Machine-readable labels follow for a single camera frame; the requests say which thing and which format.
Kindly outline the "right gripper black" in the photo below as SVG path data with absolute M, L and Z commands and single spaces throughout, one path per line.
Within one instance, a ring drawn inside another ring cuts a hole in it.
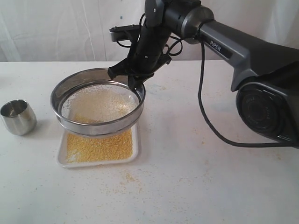
M 163 26 L 140 26 L 137 41 L 130 41 L 127 57 L 108 68 L 109 77 L 113 80 L 117 76 L 127 76 L 130 90 L 141 88 L 156 70 L 171 60 L 163 54 L 170 35 L 171 31 Z

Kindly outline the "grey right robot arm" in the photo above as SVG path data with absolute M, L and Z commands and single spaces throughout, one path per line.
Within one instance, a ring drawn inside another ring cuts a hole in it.
M 209 48 L 234 68 L 231 91 L 242 121 L 271 143 L 240 143 L 235 147 L 299 146 L 299 51 L 261 40 L 217 22 L 199 0 L 148 0 L 138 25 L 111 28 L 112 40 L 129 40 L 127 57 L 108 69 L 110 78 L 127 76 L 130 89 L 153 77 L 173 54 L 169 38 Z

